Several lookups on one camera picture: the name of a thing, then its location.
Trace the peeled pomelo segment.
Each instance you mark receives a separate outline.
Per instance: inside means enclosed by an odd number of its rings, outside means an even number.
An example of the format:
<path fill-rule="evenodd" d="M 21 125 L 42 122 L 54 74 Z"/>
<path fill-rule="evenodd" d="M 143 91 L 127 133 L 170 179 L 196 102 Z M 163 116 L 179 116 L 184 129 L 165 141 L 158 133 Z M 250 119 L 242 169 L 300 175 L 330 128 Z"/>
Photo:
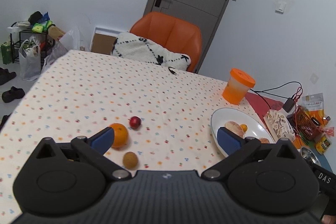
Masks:
<path fill-rule="evenodd" d="M 238 123 L 234 121 L 228 121 L 225 123 L 224 127 L 235 133 L 237 136 L 244 138 L 244 130 Z"/>

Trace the small orange kumquat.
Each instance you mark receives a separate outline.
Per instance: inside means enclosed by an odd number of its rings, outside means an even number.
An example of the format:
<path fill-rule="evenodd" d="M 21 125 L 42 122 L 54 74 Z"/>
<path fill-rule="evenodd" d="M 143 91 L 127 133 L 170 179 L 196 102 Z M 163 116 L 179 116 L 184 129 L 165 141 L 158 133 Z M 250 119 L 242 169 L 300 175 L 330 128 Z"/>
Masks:
<path fill-rule="evenodd" d="M 243 130 L 243 132 L 246 132 L 248 130 L 248 126 L 246 124 L 241 124 L 240 127 Z"/>

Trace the large orange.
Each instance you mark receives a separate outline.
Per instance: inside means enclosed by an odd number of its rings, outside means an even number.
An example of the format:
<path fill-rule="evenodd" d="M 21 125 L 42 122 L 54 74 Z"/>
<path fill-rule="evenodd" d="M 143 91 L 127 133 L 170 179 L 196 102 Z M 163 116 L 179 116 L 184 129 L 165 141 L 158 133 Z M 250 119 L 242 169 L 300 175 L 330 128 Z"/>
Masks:
<path fill-rule="evenodd" d="M 114 131 L 114 141 L 112 143 L 112 148 L 120 148 L 127 144 L 129 133 L 127 128 L 120 123 L 113 123 L 111 127 Z"/>

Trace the brown kiwi fruit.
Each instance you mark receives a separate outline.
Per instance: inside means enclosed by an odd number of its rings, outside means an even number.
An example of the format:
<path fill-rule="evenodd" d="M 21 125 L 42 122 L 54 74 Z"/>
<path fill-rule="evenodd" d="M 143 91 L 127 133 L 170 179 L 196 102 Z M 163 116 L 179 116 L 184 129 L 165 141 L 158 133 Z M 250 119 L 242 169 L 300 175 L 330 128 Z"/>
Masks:
<path fill-rule="evenodd" d="M 135 169 L 138 166 L 138 157 L 133 152 L 127 152 L 123 156 L 122 163 L 126 169 Z"/>

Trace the small red apple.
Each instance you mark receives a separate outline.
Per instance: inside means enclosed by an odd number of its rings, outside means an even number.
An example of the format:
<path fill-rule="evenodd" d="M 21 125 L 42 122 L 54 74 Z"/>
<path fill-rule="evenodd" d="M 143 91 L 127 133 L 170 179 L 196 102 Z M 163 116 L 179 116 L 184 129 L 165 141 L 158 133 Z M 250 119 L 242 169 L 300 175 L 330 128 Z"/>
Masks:
<path fill-rule="evenodd" d="M 129 125 L 132 129 L 136 130 L 141 126 L 141 118 L 133 116 L 129 119 Z"/>

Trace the steel bowl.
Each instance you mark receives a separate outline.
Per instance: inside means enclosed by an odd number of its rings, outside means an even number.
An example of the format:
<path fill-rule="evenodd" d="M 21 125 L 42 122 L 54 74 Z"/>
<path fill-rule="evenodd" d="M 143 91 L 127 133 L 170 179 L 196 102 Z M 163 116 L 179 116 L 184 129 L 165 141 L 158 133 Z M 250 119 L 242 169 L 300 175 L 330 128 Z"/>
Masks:
<path fill-rule="evenodd" d="M 321 163 L 318 157 L 313 153 L 313 151 L 310 148 L 302 146 L 299 152 L 300 152 L 300 155 L 305 159 L 305 161 L 309 165 L 321 166 Z"/>

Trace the floral tissue pack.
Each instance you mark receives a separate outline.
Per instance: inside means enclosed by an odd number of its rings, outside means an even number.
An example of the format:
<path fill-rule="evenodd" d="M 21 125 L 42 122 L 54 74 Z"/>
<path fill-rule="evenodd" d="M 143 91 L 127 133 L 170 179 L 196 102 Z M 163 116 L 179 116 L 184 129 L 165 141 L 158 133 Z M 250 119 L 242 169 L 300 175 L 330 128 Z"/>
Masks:
<path fill-rule="evenodd" d="M 266 124 L 274 141 L 278 141 L 281 138 L 287 138 L 291 142 L 295 140 L 294 131 L 286 116 L 282 112 L 269 110 L 264 116 L 264 123 Z"/>

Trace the orange lidded plastic cup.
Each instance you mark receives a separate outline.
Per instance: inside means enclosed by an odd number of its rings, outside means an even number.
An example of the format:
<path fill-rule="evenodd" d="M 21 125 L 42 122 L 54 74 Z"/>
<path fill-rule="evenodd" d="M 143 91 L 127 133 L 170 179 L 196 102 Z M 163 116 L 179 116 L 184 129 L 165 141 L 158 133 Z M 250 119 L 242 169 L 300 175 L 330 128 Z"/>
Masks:
<path fill-rule="evenodd" d="M 232 68 L 229 81 L 224 88 L 222 96 L 229 103 L 238 105 L 255 84 L 255 80 L 248 73 L 237 68 Z"/>

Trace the spotted cream tablecloth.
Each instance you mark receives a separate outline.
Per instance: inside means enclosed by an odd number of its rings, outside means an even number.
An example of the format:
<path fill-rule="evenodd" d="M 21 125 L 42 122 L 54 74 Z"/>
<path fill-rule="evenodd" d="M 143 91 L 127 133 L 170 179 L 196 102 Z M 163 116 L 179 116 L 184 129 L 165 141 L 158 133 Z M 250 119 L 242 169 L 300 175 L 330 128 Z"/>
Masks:
<path fill-rule="evenodd" d="M 39 77 L 1 131 L 1 223 L 20 214 L 13 182 L 47 136 L 67 143 L 137 116 L 141 127 L 129 131 L 127 145 L 106 153 L 116 164 L 128 151 L 138 156 L 139 169 L 202 171 L 219 162 L 210 118 L 229 106 L 225 86 L 194 73 L 69 51 Z"/>

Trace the silver snack bag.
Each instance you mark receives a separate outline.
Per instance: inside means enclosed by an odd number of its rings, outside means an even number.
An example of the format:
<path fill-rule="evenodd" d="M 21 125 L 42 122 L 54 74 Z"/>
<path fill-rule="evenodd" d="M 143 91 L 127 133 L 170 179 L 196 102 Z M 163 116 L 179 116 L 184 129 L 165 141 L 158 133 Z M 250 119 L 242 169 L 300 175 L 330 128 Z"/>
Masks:
<path fill-rule="evenodd" d="M 323 93 L 310 94 L 302 98 L 302 107 L 309 113 L 310 117 L 323 120 L 324 99 Z"/>

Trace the cardboard box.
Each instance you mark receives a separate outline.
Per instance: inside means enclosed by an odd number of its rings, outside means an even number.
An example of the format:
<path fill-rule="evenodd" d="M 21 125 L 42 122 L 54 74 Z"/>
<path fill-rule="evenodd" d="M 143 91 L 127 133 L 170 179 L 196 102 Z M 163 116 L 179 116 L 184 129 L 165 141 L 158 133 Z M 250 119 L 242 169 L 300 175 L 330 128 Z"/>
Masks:
<path fill-rule="evenodd" d="M 100 53 L 103 55 L 111 55 L 116 37 L 94 34 L 91 46 L 91 52 Z"/>

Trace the white black patterned cushion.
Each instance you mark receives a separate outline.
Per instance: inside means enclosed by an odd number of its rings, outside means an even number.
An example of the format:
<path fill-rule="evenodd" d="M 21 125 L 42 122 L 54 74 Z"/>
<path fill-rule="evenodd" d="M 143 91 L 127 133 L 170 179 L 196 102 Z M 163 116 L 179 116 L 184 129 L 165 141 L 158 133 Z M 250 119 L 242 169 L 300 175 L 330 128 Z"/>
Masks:
<path fill-rule="evenodd" d="M 150 39 L 130 32 L 122 32 L 116 37 L 111 55 L 181 71 L 187 71 L 191 64 L 188 55 L 171 52 Z"/>

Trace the orange leather chair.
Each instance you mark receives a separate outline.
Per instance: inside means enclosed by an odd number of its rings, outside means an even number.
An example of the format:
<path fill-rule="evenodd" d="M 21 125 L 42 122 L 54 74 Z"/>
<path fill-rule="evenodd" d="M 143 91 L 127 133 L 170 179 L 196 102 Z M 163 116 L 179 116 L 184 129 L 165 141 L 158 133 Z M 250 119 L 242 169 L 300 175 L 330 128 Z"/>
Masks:
<path fill-rule="evenodd" d="M 193 72 L 202 53 L 202 35 L 198 26 L 160 12 L 150 12 L 138 20 L 130 33 L 150 39 L 175 53 L 191 58 L 188 72 Z"/>

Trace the green box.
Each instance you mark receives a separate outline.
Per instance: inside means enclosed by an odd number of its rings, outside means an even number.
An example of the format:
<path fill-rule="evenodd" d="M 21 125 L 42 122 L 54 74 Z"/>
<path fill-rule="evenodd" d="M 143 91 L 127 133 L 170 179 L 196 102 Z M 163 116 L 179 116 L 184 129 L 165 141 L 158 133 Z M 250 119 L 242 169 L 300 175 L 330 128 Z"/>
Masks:
<path fill-rule="evenodd" d="M 3 64 L 7 65 L 13 62 L 12 49 L 10 42 L 4 42 L 1 44 L 1 55 Z"/>

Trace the white wall switch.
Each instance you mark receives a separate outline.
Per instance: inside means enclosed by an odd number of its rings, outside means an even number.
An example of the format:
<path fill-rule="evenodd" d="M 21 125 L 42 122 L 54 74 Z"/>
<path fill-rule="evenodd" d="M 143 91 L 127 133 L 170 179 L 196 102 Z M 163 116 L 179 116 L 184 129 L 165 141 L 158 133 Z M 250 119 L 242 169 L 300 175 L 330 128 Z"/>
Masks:
<path fill-rule="evenodd" d="M 285 1 L 278 1 L 276 3 L 276 9 L 275 12 L 279 14 L 283 14 L 286 9 L 286 2 Z"/>

